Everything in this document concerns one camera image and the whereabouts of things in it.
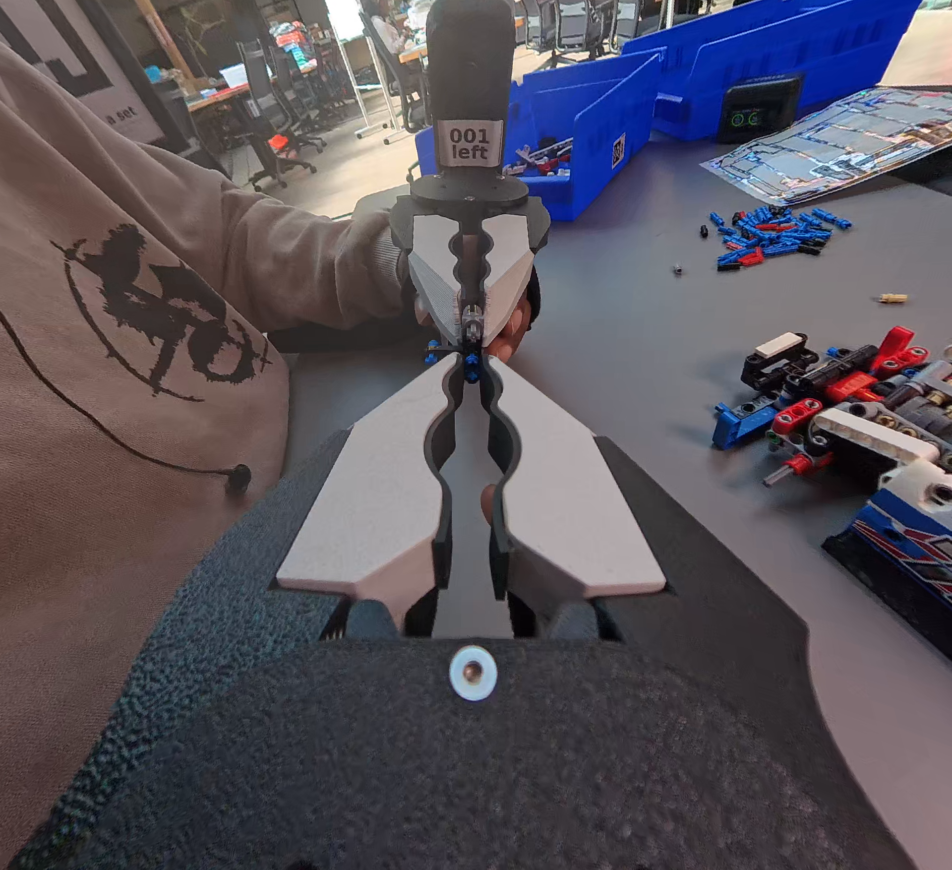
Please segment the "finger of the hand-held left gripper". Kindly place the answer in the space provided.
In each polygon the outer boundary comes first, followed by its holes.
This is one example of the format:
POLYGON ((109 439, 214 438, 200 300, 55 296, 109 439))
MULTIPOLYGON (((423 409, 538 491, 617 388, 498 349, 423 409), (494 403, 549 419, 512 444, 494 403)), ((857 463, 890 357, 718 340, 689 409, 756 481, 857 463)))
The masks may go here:
POLYGON ((411 281, 422 309, 443 339, 458 344, 461 337, 463 288, 458 277, 460 263, 451 249, 459 223, 439 215, 414 215, 412 247, 408 262, 411 281))
POLYGON ((498 215, 482 221, 478 301, 482 310, 482 348, 509 324, 526 292, 534 264, 525 215, 498 215))

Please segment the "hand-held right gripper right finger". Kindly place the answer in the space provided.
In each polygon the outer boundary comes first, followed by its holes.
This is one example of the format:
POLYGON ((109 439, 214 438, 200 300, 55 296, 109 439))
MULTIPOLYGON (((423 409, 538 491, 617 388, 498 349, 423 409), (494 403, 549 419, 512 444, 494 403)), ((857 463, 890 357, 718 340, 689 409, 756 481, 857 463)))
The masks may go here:
POLYGON ((494 356, 484 359, 487 449, 501 473, 491 516, 498 599, 658 593, 665 577, 598 437, 494 356))

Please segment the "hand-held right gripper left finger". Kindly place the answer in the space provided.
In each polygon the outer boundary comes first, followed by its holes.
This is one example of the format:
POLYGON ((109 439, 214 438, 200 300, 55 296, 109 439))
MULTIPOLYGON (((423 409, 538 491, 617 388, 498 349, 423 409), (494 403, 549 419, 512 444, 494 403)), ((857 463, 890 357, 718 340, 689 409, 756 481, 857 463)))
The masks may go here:
POLYGON ((448 584, 456 355, 353 424, 277 570, 284 589, 422 599, 448 584))

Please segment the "person's left forearm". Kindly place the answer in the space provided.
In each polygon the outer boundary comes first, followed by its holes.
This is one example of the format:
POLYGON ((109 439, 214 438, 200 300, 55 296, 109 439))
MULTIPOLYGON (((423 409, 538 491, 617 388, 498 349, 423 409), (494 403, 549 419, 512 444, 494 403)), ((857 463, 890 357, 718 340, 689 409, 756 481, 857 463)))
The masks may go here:
POLYGON ((407 253, 386 212, 332 221, 141 149, 150 161, 141 193, 157 217, 149 232, 256 328, 348 330, 409 309, 407 253))

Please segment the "grey desk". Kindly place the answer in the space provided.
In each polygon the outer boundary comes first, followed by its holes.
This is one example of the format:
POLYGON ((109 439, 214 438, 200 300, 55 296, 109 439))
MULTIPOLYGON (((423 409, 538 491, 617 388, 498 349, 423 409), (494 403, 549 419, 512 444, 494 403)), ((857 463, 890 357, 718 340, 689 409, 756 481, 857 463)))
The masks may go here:
POLYGON ((501 681, 450 694, 450 647, 330 643, 319 868, 950 868, 950 662, 822 552, 844 482, 756 485, 756 449, 707 446, 742 354, 784 329, 881 337, 876 290, 950 337, 950 194, 891 176, 832 201, 824 258, 715 274, 689 232, 742 194, 657 141, 542 253, 543 311, 517 366, 610 435, 674 594, 613 607, 625 641, 487 643, 501 681), (684 276, 676 278, 679 264, 684 276), (438 681, 437 671, 444 674, 438 681))

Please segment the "person's left hand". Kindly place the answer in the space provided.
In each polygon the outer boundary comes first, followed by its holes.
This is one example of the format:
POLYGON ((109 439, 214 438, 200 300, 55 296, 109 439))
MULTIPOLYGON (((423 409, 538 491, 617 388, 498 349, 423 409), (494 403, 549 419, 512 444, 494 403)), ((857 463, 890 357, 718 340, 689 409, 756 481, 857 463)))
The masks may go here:
POLYGON ((513 309, 508 322, 499 335, 486 347, 489 356, 502 363, 508 363, 521 345, 525 335, 539 313, 539 290, 534 281, 530 281, 520 300, 513 309))

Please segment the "white red black brick heap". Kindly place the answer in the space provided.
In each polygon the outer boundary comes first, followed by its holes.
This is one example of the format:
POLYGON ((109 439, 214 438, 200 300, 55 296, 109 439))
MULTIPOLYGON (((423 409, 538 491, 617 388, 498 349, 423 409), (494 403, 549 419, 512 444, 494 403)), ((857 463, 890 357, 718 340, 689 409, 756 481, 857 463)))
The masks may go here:
POLYGON ((502 174, 507 177, 569 177, 574 138, 544 138, 543 145, 532 148, 529 144, 514 150, 506 162, 502 174))

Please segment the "blue plastic bin with label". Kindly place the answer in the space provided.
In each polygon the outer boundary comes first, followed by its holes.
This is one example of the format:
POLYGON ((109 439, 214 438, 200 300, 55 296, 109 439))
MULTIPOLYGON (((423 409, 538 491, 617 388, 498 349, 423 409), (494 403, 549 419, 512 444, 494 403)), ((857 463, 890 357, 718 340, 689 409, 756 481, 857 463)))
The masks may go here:
MULTIPOLYGON (((539 197, 550 221, 574 221, 649 139, 660 56, 644 53, 527 75, 511 85, 504 165, 544 138, 574 138, 569 177, 510 177, 539 197)), ((435 172, 432 128, 423 132, 423 175, 435 172)))

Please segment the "person's beige hoodie torso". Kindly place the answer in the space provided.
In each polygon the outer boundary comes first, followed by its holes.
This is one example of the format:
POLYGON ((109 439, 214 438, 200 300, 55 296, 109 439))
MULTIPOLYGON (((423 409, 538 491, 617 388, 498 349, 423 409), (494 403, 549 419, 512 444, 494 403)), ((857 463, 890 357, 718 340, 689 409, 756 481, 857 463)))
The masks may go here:
POLYGON ((265 336, 149 232, 143 145, 2 48, 2 864, 88 756, 184 576, 276 482, 289 381, 265 336))

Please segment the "pile of blue red pins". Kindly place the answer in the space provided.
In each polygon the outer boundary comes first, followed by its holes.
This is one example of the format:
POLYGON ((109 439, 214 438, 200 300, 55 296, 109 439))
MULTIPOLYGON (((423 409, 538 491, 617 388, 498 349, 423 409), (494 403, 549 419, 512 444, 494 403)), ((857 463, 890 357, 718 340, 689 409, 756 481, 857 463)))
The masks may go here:
POLYGON ((718 273, 754 268, 774 258, 821 257, 836 234, 853 228, 849 219, 821 208, 794 212, 772 205, 736 212, 730 221, 711 212, 708 220, 699 227, 699 237, 707 240, 713 233, 719 237, 718 273))

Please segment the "toy brick race car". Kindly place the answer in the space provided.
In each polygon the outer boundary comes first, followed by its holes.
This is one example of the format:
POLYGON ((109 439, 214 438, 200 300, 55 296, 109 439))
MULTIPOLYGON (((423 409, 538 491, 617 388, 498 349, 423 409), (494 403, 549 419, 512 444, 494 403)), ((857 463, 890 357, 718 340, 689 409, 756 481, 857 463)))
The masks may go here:
POLYGON ((711 445, 762 438, 778 464, 767 487, 832 470, 864 505, 822 547, 946 659, 951 658, 951 364, 891 328, 878 344, 824 354, 800 332, 744 360, 751 396, 719 403, 711 445))

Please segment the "black device with green display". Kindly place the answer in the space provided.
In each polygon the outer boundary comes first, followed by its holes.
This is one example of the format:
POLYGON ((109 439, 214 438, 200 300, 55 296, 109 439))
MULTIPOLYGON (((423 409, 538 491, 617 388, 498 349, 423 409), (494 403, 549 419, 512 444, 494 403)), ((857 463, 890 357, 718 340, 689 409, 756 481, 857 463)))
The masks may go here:
POLYGON ((741 80, 723 95, 715 141, 742 144, 787 128, 803 93, 800 72, 741 80))

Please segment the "shiny sticker sheet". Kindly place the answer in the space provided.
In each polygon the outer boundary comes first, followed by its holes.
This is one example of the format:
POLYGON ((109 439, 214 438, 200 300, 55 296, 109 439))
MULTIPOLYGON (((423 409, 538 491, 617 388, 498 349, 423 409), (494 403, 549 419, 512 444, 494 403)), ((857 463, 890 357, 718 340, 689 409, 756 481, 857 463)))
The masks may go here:
POLYGON ((950 87, 877 86, 703 162, 765 204, 790 207, 950 154, 950 87))

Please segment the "large blue plastic bin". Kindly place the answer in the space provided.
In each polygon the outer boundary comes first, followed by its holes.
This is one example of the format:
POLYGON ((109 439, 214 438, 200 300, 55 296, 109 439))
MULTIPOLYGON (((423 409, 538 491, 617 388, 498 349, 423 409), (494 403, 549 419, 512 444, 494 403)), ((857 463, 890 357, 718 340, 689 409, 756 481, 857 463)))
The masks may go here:
POLYGON ((625 43, 660 53, 655 130, 712 138, 725 93, 744 80, 803 75, 799 111, 883 78, 922 0, 754 0, 625 43))

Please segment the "black white printed sign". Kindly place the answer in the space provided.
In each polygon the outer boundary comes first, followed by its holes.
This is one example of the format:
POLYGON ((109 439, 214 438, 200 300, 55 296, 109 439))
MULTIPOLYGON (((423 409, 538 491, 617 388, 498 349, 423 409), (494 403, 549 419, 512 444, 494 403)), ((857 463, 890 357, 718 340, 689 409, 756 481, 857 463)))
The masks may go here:
POLYGON ((95 0, 1 0, 2 43, 125 138, 177 140, 148 79, 95 0))

